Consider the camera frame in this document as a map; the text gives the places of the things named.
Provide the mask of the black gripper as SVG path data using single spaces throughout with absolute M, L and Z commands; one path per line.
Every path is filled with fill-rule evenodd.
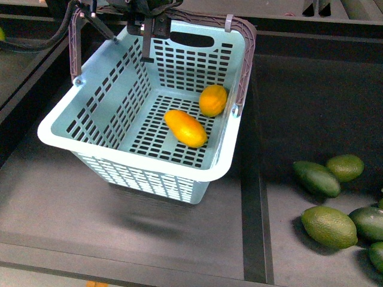
M 107 1 L 113 8 L 122 12 L 127 21 L 126 29 L 130 35 L 141 35 L 142 61 L 153 63 L 150 57 L 151 37 L 169 38 L 171 32 L 171 19 L 166 15 L 168 10 L 180 6 L 182 1 Z M 85 19 L 105 39 L 117 42 L 112 30 L 98 17 L 92 17 L 86 8 L 80 8 Z

